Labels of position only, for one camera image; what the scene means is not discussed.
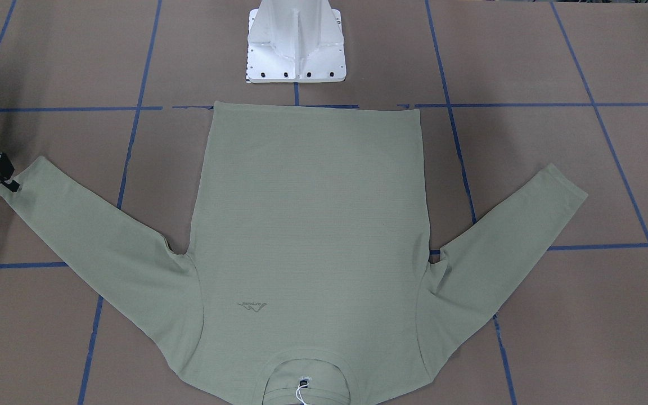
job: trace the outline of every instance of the shirt sleeve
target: shirt sleeve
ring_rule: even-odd
[[[0,195],[87,284],[157,343],[182,369],[203,328],[204,310],[190,257],[164,236],[82,187],[39,157]]]
[[[586,199],[553,164],[442,247],[417,303],[422,359],[436,375],[529,274]]]

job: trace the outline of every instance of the white plastic bracket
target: white plastic bracket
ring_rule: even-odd
[[[246,80],[341,82],[347,77],[341,13],[328,0],[262,0],[249,13]]]

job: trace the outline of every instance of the neckline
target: neckline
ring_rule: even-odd
[[[352,368],[342,356],[334,352],[314,348],[296,348],[281,351],[275,354],[259,371],[254,386],[254,395],[251,400],[252,405],[262,405],[267,381],[277,366],[286,361],[295,359],[315,359],[316,361],[328,362],[339,368],[349,385],[349,403],[362,403],[361,393],[358,389],[357,379]]]

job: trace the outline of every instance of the logo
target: logo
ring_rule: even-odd
[[[242,307],[246,308],[247,311],[251,310],[254,312],[259,312],[264,308],[267,303],[237,303],[237,305],[241,305]]]

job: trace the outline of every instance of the white string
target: white string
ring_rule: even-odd
[[[301,405],[309,405],[309,403],[304,402],[304,398],[302,398],[302,393],[301,393],[301,390],[305,389],[308,386],[309,386],[309,382],[306,382],[306,384],[299,385],[298,389],[296,389],[296,399],[298,399],[301,402]]]

